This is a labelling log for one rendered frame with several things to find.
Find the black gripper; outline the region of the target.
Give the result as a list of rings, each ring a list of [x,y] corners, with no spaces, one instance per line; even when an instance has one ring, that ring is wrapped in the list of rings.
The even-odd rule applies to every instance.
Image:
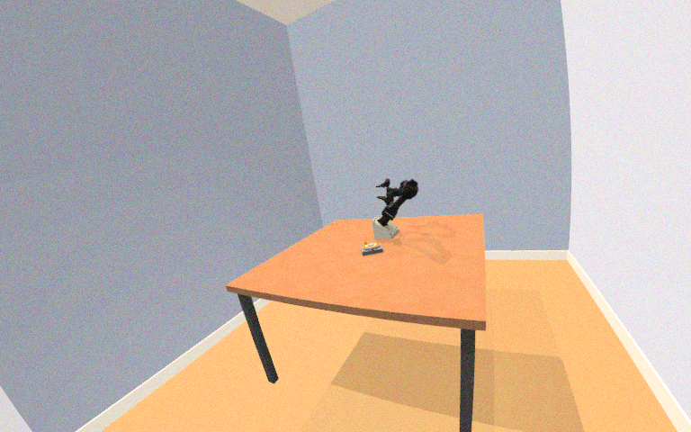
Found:
[[[395,190],[394,195],[395,195],[395,197],[397,196],[397,188],[396,187],[395,188],[390,187],[390,179],[389,178],[386,178],[384,183],[376,185],[376,187],[385,187],[385,186],[387,187],[387,192],[390,189]],[[387,200],[387,196],[377,196],[377,198],[384,200],[386,205],[389,205],[391,203],[390,200]]]

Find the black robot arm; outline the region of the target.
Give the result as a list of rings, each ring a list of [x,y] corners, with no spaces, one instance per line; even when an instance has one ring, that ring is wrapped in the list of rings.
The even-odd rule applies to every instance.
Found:
[[[386,195],[387,195],[387,200],[390,200],[390,204],[385,206],[383,209],[382,217],[378,220],[378,222],[383,226],[387,226],[388,222],[391,220],[393,221],[394,218],[396,217],[399,207],[401,204],[403,204],[407,199],[411,199],[417,195],[418,192],[418,183],[411,179],[410,181],[401,181],[399,188],[397,188],[397,196],[399,196],[398,200],[394,202],[394,191],[390,189]],[[387,212],[387,213],[386,213]],[[393,217],[391,217],[393,216]]]

